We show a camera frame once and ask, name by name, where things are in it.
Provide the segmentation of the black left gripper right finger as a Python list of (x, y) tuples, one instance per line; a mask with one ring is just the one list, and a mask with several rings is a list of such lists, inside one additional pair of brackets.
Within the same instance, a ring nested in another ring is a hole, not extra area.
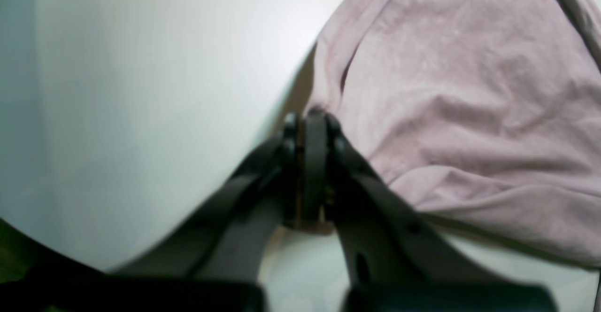
[(303, 120), (303, 223), (339, 235), (344, 312), (555, 312), (547, 289), (483, 269), (378, 177), (324, 111)]

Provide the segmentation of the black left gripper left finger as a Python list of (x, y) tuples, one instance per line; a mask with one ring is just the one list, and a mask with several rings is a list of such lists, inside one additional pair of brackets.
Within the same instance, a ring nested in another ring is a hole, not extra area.
[(110, 279), (106, 312), (267, 312), (264, 250), (292, 216), (297, 115), (159, 245)]

